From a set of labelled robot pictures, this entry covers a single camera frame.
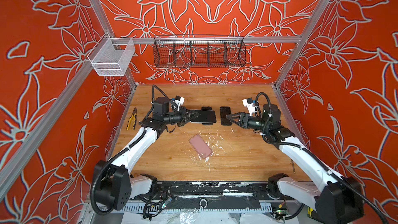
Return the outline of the black phone case with holes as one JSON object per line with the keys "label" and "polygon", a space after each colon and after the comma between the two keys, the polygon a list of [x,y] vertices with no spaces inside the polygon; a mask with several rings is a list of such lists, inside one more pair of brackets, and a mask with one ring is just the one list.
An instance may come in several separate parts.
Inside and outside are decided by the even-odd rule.
{"label": "black phone case with holes", "polygon": [[[211,106],[202,106],[201,109],[202,110],[212,111],[212,107]],[[213,125],[213,123],[202,123],[202,125]]]}

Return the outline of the black phone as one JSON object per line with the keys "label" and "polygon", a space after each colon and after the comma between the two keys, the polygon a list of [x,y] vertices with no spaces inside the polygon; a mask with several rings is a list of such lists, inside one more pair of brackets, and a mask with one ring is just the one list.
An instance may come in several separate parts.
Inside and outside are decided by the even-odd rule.
{"label": "black phone", "polygon": [[217,118],[216,118],[216,113],[208,110],[197,110],[199,112],[199,115],[197,116],[199,118],[199,123],[216,123]]}

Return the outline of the pink phone case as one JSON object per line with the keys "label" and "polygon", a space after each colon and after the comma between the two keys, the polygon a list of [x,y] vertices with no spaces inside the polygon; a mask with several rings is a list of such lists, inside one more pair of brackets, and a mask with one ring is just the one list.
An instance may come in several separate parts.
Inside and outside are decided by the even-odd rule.
{"label": "pink phone case", "polygon": [[207,157],[211,156],[212,149],[207,145],[200,135],[197,134],[189,139],[189,143],[201,158],[206,159]]}

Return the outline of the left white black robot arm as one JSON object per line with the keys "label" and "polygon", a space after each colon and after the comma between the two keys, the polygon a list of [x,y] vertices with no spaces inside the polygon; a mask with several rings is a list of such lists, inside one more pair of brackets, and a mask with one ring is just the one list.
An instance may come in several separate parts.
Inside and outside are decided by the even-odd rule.
{"label": "left white black robot arm", "polygon": [[155,195],[157,179],[146,174],[133,176],[131,172],[169,125],[182,127],[199,116],[197,110],[183,106],[182,97],[170,98],[165,93],[155,97],[157,90],[158,86],[151,87],[151,108],[141,121],[138,133],[120,152],[107,161],[99,161],[94,168],[89,198],[98,215],[123,209],[131,198],[155,205],[150,197]]}

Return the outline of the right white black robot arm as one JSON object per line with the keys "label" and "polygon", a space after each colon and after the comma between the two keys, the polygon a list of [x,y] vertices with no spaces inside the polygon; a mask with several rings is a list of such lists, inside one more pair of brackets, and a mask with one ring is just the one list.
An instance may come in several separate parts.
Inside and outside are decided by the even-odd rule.
{"label": "right white black robot arm", "polygon": [[267,104],[260,105],[259,97],[262,95],[265,93],[258,93],[255,99],[243,100],[248,109],[246,113],[229,114],[226,118],[243,129],[258,132],[265,143],[287,155],[312,181],[300,183],[287,174],[279,173],[268,179],[267,194],[273,199],[282,196],[296,199],[313,209],[325,224],[354,222],[364,216],[365,204],[374,210],[382,223],[388,223],[378,207],[362,194],[356,179],[345,177],[326,165],[282,125],[282,113],[267,95]]}

